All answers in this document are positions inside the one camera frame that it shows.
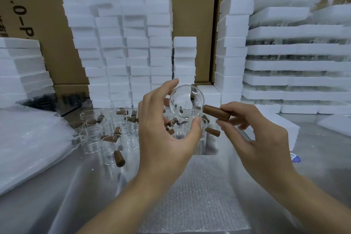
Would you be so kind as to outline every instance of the right hand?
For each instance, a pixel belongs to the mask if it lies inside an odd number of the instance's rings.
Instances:
[[[238,153],[244,168],[269,193],[284,193],[299,174],[290,158],[288,133],[266,119],[256,106],[238,102],[221,105],[234,118],[217,120]],[[247,141],[234,127],[252,126],[255,141]]]

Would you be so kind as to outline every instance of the clear glass globe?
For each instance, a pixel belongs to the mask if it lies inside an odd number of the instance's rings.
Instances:
[[[185,84],[173,90],[169,107],[176,118],[184,119],[199,116],[204,108],[205,98],[196,86]]]

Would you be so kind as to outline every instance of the left hand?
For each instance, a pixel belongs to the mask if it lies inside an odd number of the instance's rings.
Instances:
[[[139,103],[140,165],[135,181],[164,194],[183,173],[202,135],[201,118],[193,119],[184,139],[165,129],[164,98],[178,84],[174,79],[144,95]]]

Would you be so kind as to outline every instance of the bubble wrap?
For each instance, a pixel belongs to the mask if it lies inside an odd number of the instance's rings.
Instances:
[[[139,233],[250,229],[216,156],[194,155]]]

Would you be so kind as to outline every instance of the stainless steel table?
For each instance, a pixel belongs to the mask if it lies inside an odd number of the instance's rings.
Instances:
[[[65,118],[74,121],[79,113],[80,109]],[[296,169],[351,206],[351,138],[318,126],[322,115],[282,116],[301,127],[294,149],[301,158],[294,164]],[[252,233],[303,233],[294,218],[248,175],[224,135],[210,153],[225,168],[241,204],[237,209],[243,210]],[[103,165],[99,154],[85,155],[77,149],[0,196],[0,233],[74,233],[124,185],[118,168]]]

